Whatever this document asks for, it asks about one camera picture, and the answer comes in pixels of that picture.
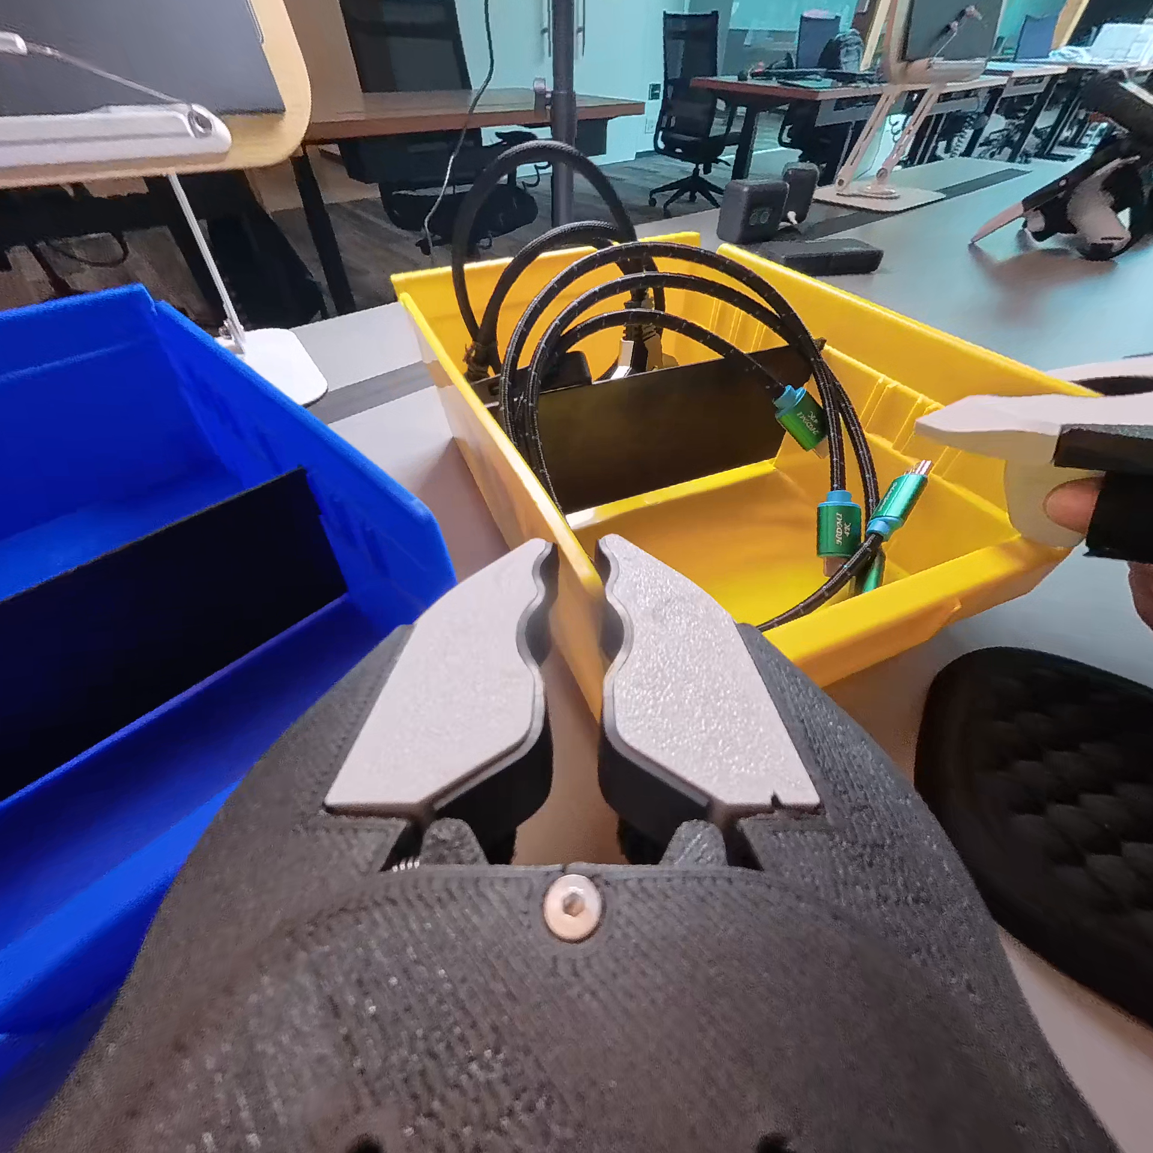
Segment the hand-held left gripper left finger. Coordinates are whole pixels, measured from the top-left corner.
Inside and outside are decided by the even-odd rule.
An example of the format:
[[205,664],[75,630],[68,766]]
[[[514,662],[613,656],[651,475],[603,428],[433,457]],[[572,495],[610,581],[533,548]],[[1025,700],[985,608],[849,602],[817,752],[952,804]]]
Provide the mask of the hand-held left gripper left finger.
[[474,572],[411,627],[330,784],[334,817],[467,825],[492,863],[554,785],[544,682],[554,546],[533,538]]

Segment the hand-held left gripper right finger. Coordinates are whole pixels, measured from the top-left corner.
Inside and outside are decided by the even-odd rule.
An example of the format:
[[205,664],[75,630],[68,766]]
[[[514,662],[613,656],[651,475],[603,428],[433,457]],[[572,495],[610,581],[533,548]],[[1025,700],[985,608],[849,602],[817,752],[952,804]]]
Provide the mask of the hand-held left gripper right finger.
[[820,814],[820,795],[740,626],[624,537],[596,549],[605,587],[599,784],[626,826],[669,843],[688,821]]

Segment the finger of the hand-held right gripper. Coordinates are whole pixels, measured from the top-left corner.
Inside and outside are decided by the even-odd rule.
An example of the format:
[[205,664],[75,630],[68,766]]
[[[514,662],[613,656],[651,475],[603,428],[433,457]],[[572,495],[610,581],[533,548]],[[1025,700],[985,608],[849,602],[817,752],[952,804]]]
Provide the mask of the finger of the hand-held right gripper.
[[1095,414],[1101,395],[975,394],[920,416],[920,436],[1005,462],[1051,462],[1064,425]]
[[1152,355],[1051,369],[1057,380],[1081,386],[1152,386]]

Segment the yellow plastic bin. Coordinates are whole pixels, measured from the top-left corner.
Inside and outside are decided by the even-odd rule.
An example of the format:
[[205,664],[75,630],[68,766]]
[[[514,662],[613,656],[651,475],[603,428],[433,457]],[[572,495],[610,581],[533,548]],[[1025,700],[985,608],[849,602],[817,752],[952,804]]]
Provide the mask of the yellow plastic bin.
[[[971,394],[1059,394],[1089,398],[1081,384],[912,321],[842,288],[732,246],[721,252],[765,274],[821,338],[828,360],[858,408],[880,480],[930,457],[935,468],[913,526],[897,535],[885,583],[861,608],[834,607],[817,620],[788,624],[779,646],[821,686],[839,682],[924,644],[970,615],[1025,596],[1070,550],[1023,538],[1005,508],[1004,467],[922,436],[920,417]],[[739,622],[756,624],[817,587],[816,505],[827,475],[815,456],[779,432],[760,432],[753,414],[739,434],[757,434],[758,454],[727,469],[695,465],[676,484],[647,484],[621,500],[584,501],[563,515],[547,508],[497,420],[465,376],[467,328],[448,268],[395,276],[426,365],[473,479],[508,546],[555,541],[559,594],[552,622],[558,649],[592,711],[602,704],[595,638],[603,607],[594,552],[618,534],[687,575]]]

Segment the blue plastic bin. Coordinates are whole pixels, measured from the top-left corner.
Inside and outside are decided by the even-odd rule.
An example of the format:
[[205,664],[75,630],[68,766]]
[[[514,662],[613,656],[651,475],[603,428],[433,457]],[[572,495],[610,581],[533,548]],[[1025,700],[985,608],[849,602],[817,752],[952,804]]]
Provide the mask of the blue plastic bin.
[[3,313],[3,598],[303,468],[348,593],[2,806],[3,1150],[239,781],[458,583],[407,489],[141,285]]

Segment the person's right hand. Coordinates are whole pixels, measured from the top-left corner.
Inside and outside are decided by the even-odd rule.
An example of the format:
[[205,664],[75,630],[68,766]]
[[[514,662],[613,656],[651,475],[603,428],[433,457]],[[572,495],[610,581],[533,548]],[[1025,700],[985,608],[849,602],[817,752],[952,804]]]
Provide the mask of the person's right hand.
[[[1045,498],[1047,516],[1055,524],[1084,537],[1088,532],[1103,487],[1103,478],[1068,480]],[[1129,587],[1134,609],[1152,627],[1152,565],[1129,563]]]

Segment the idle black-white gripper device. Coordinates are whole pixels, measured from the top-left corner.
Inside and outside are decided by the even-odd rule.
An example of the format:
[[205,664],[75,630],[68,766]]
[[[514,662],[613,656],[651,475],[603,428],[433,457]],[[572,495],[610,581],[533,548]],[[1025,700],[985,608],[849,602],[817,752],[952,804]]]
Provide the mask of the idle black-white gripper device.
[[1114,130],[1090,158],[982,225],[971,246],[1019,222],[1037,243],[1074,240],[1089,261],[1111,261],[1151,232],[1152,96],[1121,71],[1089,80],[1084,106]]

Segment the black flat pad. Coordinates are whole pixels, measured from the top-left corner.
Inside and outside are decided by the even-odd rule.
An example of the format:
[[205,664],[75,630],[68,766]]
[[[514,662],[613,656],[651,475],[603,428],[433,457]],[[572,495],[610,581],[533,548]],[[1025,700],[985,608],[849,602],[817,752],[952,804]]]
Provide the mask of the black flat pad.
[[787,241],[776,246],[769,258],[816,279],[852,277],[876,273],[885,259],[885,250],[865,240],[831,237]]

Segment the black bin divider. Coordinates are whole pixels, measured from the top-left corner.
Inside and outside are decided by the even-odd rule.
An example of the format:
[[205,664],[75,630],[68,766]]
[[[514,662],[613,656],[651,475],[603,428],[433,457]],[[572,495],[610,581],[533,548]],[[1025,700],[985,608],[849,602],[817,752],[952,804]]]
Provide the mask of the black bin divider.
[[559,508],[572,515],[773,458],[786,432],[768,381],[729,355],[541,394]]
[[3,799],[346,593],[297,468],[3,598]]

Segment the white tablet stand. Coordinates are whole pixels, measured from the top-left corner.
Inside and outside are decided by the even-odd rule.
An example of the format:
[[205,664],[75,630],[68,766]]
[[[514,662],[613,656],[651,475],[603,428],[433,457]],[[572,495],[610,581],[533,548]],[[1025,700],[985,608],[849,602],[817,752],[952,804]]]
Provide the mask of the white tablet stand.
[[179,100],[14,31],[2,33],[2,52],[13,58],[35,56],[65,63],[154,100],[152,106],[3,115],[5,176],[46,169],[64,182],[66,174],[77,169],[84,177],[117,178],[124,167],[134,165],[143,166],[146,176],[164,176],[224,309],[224,335],[217,336],[217,342],[300,406],[323,398],[327,380],[293,332],[282,328],[248,329],[242,322],[179,178],[178,162],[216,161],[227,155],[233,137],[226,123],[206,107]]
[[[834,203],[868,211],[897,213],[942,199],[939,192],[904,191],[893,182],[893,176],[913,145],[920,126],[945,92],[946,78],[942,64],[917,60],[904,64],[900,75],[886,82],[861,137],[835,178]],[[901,136],[880,161],[890,119],[912,92],[919,93],[916,108],[906,118]]]

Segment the wood-framed black tablet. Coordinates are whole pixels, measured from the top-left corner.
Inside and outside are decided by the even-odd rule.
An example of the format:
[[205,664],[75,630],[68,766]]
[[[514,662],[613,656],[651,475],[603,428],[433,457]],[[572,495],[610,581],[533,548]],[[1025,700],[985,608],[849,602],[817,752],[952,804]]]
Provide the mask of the wood-framed black tablet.
[[878,75],[887,85],[930,88],[981,77],[993,55],[1004,1],[885,4]]
[[[3,1],[3,31],[58,48],[113,74],[215,112],[233,147],[220,159],[178,162],[178,174],[260,169],[290,158],[308,132],[311,81],[283,3]],[[69,64],[3,55],[3,115],[69,114],[102,106],[152,106],[153,97]],[[2,173],[2,187],[116,178],[46,169]]]

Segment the wooden desk with black legs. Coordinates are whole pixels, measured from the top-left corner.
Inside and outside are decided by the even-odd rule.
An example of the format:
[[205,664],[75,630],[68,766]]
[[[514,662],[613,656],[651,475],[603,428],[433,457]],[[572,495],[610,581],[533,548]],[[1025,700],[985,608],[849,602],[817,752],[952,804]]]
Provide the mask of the wooden desk with black legs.
[[499,144],[530,128],[559,137],[556,106],[554,93],[533,89],[359,92],[351,100],[315,106],[292,166],[337,311],[352,313],[356,301],[311,148],[338,145],[348,176],[386,193],[430,193],[434,178],[444,177],[451,166],[460,133],[466,133],[460,155],[466,165],[458,181],[469,184],[500,151],[500,145],[484,143],[482,129],[497,129]]
[[[1067,66],[1052,63],[996,63],[989,64],[983,75],[972,81],[953,81],[938,97],[924,119],[917,119],[924,101],[923,89],[913,88],[889,107],[886,118],[908,112],[906,125],[913,128],[913,139],[902,154],[900,166],[915,167],[946,158],[946,144],[956,143],[961,133],[961,119],[975,117],[972,132],[964,144],[961,156],[972,158],[993,112],[1005,99],[1030,96],[1031,107],[1019,136],[1009,147],[1008,161],[1015,163],[1031,136],[1034,123],[1041,117],[1051,93],[1056,89]],[[758,119],[762,112],[787,110],[794,106],[816,108],[816,129],[847,129],[842,151],[835,161],[846,159],[852,150],[864,140],[864,129],[885,101],[882,82],[813,80],[808,82],[784,81],[780,74],[764,78],[740,80],[736,77],[698,77],[690,86],[695,92],[707,92],[725,104],[745,114],[740,129],[734,176],[747,178],[753,165],[758,136]]]

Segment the black mesh office chair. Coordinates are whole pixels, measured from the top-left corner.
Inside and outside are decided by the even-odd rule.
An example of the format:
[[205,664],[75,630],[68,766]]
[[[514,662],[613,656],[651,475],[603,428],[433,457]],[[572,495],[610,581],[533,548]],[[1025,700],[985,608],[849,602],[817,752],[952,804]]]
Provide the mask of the black mesh office chair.
[[[342,1],[356,71],[366,93],[470,92],[454,1]],[[338,143],[352,180],[379,188],[385,215],[416,233],[426,255],[452,239],[466,192],[503,151],[535,140],[525,129],[485,144],[480,128]]]
[[654,151],[694,169],[688,177],[659,185],[650,192],[648,204],[668,195],[662,215],[672,217],[672,206],[701,198],[720,207],[724,189],[710,181],[718,165],[727,165],[725,151],[739,141],[734,132],[736,110],[728,108],[725,122],[717,128],[724,100],[713,91],[696,88],[701,77],[717,77],[720,12],[665,12],[662,18],[664,86],[654,130]]

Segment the black tripod pole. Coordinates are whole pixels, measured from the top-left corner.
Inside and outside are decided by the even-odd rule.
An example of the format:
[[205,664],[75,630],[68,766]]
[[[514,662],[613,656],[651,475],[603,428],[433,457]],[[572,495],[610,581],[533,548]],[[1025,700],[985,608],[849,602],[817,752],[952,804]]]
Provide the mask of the black tripod pole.
[[[578,100],[574,89],[574,64],[578,41],[577,3],[541,1],[543,55],[552,67],[552,82],[547,86],[551,132],[555,140],[577,154]],[[552,224],[574,220],[574,178],[572,161],[552,166]]]

